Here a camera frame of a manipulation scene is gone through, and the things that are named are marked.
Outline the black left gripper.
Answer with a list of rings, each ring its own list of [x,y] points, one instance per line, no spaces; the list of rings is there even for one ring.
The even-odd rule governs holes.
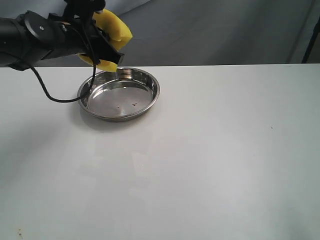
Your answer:
[[[85,36],[79,20],[71,23],[52,21],[41,15],[27,11],[23,17],[27,36],[25,60],[49,60],[78,54],[90,54],[93,50],[95,63],[109,61],[121,63],[124,54],[111,45],[110,36],[92,26]]]

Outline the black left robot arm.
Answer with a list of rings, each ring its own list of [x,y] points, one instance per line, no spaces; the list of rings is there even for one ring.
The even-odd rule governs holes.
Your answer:
[[[0,64],[24,71],[43,60],[73,55],[94,57],[98,63],[119,64],[123,54],[111,45],[105,30],[92,20],[83,26],[79,17],[48,18],[27,11],[17,18],[0,19]]]

